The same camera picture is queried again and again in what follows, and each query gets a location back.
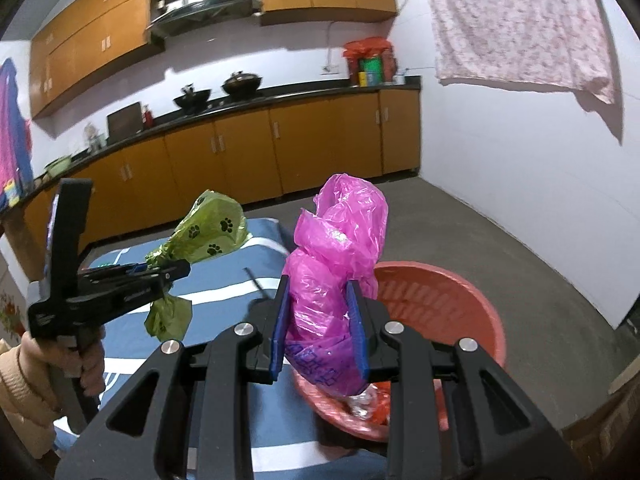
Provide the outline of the beige sleeved left forearm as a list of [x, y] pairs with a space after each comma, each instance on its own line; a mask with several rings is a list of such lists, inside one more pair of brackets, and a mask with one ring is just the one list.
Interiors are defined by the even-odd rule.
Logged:
[[15, 347], [1, 341], [1, 409], [29, 454], [40, 460], [51, 451], [62, 411], [34, 343], [29, 332]]

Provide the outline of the person's left hand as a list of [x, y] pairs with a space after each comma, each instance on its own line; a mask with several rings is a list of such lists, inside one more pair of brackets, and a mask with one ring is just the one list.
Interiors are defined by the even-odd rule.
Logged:
[[56, 342], [51, 344], [48, 363], [59, 370], [66, 379], [77, 379], [80, 392], [88, 398], [98, 396], [105, 389], [104, 382], [104, 328], [91, 335], [85, 350], [72, 350]]

